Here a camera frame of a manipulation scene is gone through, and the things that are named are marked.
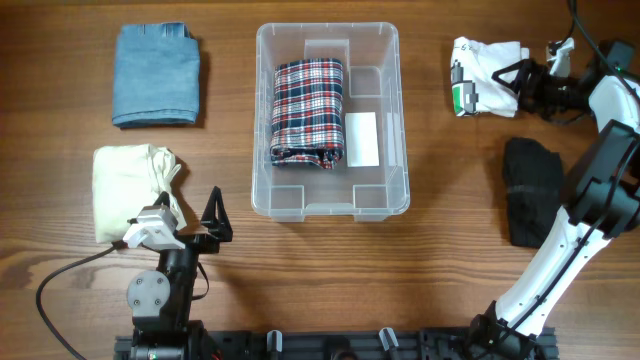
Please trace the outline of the plaid flannel shirt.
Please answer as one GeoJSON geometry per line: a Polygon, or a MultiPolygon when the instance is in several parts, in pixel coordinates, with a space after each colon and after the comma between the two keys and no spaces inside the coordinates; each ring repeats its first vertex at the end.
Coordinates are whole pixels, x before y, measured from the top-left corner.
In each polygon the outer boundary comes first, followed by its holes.
{"type": "Polygon", "coordinates": [[[307,58],[275,68],[270,158],[276,167],[333,169],[345,153],[344,66],[337,58],[307,58]]]}

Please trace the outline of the white printed t-shirt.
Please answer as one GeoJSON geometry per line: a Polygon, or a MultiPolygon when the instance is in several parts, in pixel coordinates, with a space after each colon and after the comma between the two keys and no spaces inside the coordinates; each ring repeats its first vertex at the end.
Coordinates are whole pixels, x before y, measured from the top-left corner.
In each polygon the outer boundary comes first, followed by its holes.
{"type": "Polygon", "coordinates": [[[492,79],[495,71],[528,59],[530,50],[518,41],[485,44],[466,37],[454,40],[451,55],[451,90],[458,117],[492,113],[514,117],[517,96],[492,79]]]}

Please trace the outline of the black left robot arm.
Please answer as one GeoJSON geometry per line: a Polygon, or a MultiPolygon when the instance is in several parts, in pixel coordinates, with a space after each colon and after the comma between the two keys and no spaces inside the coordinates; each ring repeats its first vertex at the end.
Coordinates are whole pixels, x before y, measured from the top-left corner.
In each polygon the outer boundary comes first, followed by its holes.
{"type": "Polygon", "coordinates": [[[194,293],[202,254],[216,254],[230,242],[233,230],[226,214],[221,190],[215,187],[200,224],[204,233],[179,234],[178,220],[170,209],[170,196],[163,192],[151,206],[129,220],[124,242],[130,248],[148,248],[159,254],[154,270],[134,277],[127,289],[134,332],[130,349],[123,341],[115,347],[116,359],[168,360],[223,357],[215,340],[200,320],[190,320],[191,305],[203,295],[194,293]]]}

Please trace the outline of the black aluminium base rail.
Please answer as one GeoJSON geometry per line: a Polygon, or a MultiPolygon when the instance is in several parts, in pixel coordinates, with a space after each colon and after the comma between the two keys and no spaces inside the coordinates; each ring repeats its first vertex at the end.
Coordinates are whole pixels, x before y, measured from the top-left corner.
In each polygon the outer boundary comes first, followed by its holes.
{"type": "MultiPolygon", "coordinates": [[[[462,359],[462,327],[421,329],[416,332],[395,333],[397,356],[400,359],[437,360],[462,359]]],[[[219,346],[224,359],[258,360],[270,359],[267,335],[250,331],[211,331],[209,335],[219,346]]],[[[285,333],[278,357],[283,360],[312,359],[325,357],[325,341],[328,333],[285,333]]],[[[377,331],[346,332],[351,348],[361,359],[389,359],[391,354],[382,344],[377,331]]],[[[546,328],[537,339],[536,347],[529,357],[534,360],[559,360],[557,338],[553,328],[546,328]]]]}

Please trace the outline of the folded cream cloth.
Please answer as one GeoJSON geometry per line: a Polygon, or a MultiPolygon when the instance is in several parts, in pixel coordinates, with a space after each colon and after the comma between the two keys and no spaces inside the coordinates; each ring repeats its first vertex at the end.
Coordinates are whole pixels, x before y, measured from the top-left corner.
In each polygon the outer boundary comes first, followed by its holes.
{"type": "Polygon", "coordinates": [[[93,155],[92,196],[98,244],[121,240],[128,220],[152,205],[161,193],[172,192],[180,172],[176,156],[151,144],[104,146],[93,155]]]}

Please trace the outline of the folded blue denim jeans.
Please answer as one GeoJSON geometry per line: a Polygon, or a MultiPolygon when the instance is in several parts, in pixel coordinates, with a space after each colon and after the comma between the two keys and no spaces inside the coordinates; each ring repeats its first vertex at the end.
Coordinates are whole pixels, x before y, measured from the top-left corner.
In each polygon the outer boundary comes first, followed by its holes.
{"type": "Polygon", "coordinates": [[[112,123],[119,128],[193,124],[200,52],[185,23],[131,24],[117,37],[112,123]]]}

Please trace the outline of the clear plastic storage container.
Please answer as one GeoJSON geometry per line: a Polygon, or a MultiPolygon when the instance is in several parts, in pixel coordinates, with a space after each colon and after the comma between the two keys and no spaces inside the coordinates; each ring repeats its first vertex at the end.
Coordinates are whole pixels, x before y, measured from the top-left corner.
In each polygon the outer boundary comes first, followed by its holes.
{"type": "Polygon", "coordinates": [[[400,43],[393,24],[266,23],[258,29],[251,202],[276,222],[325,215],[382,221],[409,207],[400,43]],[[319,57],[337,58],[344,66],[343,112],[374,114],[377,165],[351,167],[346,158],[333,169],[272,165],[275,70],[319,57]]]}

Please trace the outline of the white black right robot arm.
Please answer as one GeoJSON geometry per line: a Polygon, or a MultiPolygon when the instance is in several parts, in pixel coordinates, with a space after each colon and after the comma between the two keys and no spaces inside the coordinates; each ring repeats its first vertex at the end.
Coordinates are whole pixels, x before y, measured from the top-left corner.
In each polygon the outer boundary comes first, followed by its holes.
{"type": "Polygon", "coordinates": [[[584,266],[639,225],[639,85],[618,65],[623,47],[614,42],[608,52],[597,50],[580,79],[559,77],[531,59],[492,74],[503,84],[503,75],[514,73],[505,86],[526,109],[590,109],[599,135],[569,170],[553,226],[524,273],[472,321],[465,351],[475,359],[528,357],[551,310],[584,266]]]}

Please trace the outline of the black garment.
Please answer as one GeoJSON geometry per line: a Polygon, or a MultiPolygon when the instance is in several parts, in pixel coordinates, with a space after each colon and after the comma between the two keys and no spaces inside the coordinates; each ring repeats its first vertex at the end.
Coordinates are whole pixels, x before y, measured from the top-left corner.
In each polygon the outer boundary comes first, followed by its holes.
{"type": "Polygon", "coordinates": [[[560,155],[536,140],[513,137],[504,147],[502,177],[511,244],[540,248],[560,208],[564,182],[560,155]]]}

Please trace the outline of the white label in container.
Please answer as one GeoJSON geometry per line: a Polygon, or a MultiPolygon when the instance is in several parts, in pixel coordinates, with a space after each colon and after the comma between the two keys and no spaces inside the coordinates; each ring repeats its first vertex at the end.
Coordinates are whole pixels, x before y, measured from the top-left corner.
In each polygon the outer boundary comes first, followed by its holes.
{"type": "Polygon", "coordinates": [[[349,167],[377,167],[379,147],[375,112],[347,113],[346,148],[349,167]]]}

